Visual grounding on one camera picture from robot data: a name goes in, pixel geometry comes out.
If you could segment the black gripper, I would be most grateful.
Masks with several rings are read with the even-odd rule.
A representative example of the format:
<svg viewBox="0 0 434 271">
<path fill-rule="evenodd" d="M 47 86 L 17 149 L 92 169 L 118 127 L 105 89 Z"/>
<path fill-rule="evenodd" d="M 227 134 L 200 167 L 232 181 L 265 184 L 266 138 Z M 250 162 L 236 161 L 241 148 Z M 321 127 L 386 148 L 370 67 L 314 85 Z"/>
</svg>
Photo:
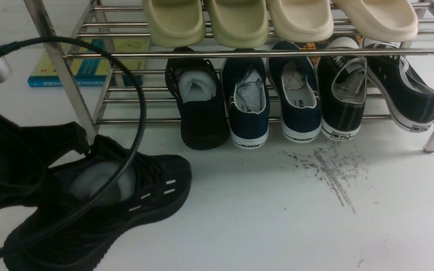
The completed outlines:
<svg viewBox="0 0 434 271">
<path fill-rule="evenodd" d="M 0 209 L 57 199 L 64 185 L 50 166 L 71 151 L 89 151 L 86 131 L 77 122 L 19 126 L 0 115 Z"/>
</svg>

